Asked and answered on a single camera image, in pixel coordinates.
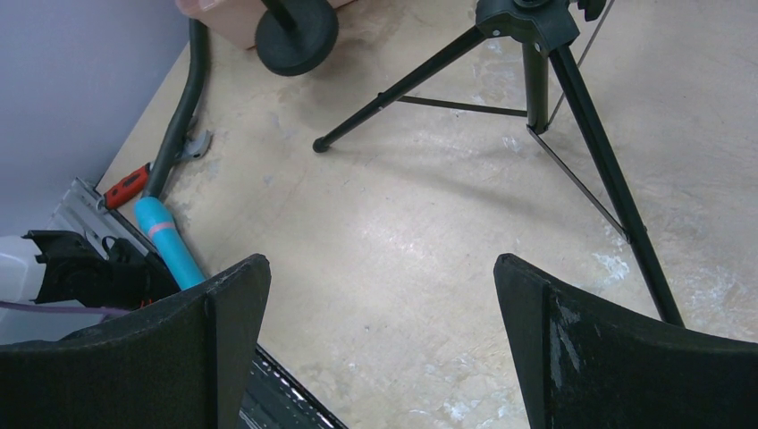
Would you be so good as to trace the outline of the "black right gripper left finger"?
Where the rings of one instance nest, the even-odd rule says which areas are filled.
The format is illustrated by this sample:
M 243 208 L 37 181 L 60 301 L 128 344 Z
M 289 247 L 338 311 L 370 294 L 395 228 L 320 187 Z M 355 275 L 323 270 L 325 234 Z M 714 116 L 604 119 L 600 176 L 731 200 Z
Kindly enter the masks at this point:
M 4 345 L 2 427 L 235 427 L 271 280 L 255 254 L 59 341 Z

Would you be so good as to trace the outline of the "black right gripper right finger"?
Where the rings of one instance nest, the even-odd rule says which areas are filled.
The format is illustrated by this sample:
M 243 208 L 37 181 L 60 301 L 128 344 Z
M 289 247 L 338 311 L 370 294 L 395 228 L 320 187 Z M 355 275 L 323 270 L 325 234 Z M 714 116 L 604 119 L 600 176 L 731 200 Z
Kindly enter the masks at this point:
M 512 254 L 493 277 L 532 427 L 756 427 L 755 343 L 638 314 Z

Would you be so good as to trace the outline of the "black folding music stand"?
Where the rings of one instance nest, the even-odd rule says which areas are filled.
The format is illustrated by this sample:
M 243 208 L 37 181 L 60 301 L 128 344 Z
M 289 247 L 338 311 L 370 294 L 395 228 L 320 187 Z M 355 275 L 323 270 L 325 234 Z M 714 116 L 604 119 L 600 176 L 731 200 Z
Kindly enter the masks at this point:
M 661 263 L 602 126 L 579 64 L 570 49 L 579 34 L 580 31 L 569 11 L 567 1 L 479 1 L 476 3 L 476 21 L 473 27 L 403 79 L 379 93 L 374 100 L 329 133 L 316 139 L 313 149 L 317 153 L 327 151 L 335 141 L 394 102 L 524 117 L 527 131 L 532 138 L 630 245 L 661 320 L 668 324 L 683 326 L 683 319 Z M 413 97 L 409 94 L 412 89 L 481 45 L 485 40 L 495 38 L 512 38 L 522 46 L 526 85 L 525 109 L 467 105 Z M 568 102 L 593 158 L 596 170 L 614 208 L 612 212 L 608 211 L 541 137 L 549 129 L 554 118 L 548 106 L 550 72 L 555 72 L 558 78 L 563 91 L 561 97 Z

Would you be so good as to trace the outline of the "black microphone desk stand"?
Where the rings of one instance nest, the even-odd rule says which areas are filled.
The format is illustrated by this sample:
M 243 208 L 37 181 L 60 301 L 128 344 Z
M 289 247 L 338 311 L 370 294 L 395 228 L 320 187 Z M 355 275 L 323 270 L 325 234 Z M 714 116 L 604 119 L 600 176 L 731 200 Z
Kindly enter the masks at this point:
M 255 34 L 266 69 L 293 77 L 308 73 L 332 52 L 339 33 L 336 11 L 326 1 L 265 1 Z

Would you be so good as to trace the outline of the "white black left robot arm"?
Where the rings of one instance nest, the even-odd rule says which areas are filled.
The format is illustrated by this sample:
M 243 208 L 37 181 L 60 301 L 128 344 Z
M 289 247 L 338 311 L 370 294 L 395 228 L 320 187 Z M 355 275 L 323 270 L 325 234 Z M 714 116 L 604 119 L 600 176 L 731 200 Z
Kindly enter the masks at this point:
M 76 300 L 84 307 L 134 310 L 180 291 L 154 252 L 108 236 L 96 248 L 74 231 L 1 238 L 1 300 L 35 305 Z

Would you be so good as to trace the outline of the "pink translucent plastic case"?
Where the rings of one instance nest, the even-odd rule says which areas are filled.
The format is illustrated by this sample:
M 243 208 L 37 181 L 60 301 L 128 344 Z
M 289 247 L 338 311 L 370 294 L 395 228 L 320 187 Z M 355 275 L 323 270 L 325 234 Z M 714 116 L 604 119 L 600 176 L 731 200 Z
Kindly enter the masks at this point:
M 241 48 L 256 47 L 257 25 L 266 12 L 265 1 L 177 1 L 187 17 L 201 21 L 209 29 Z M 345 1 L 326 1 L 336 11 Z

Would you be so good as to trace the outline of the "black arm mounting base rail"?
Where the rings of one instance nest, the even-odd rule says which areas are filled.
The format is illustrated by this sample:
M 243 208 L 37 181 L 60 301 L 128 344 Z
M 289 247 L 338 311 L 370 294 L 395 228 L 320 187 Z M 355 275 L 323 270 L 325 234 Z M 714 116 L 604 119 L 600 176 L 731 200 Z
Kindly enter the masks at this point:
M 239 428 L 347 426 L 261 346 L 257 346 L 242 396 Z

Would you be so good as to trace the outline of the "red handled pliers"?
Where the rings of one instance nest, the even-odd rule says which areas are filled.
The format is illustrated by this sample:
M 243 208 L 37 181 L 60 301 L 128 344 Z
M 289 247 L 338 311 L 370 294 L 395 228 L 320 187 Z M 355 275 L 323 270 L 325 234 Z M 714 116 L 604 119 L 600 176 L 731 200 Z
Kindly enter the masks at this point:
M 203 157 L 210 147 L 212 138 L 213 132 L 210 130 L 204 130 L 195 139 L 187 137 L 173 164 L 195 161 Z M 147 185 L 152 169 L 153 163 L 146 163 L 123 177 L 98 199 L 96 209 L 100 212 L 111 211 L 133 200 Z

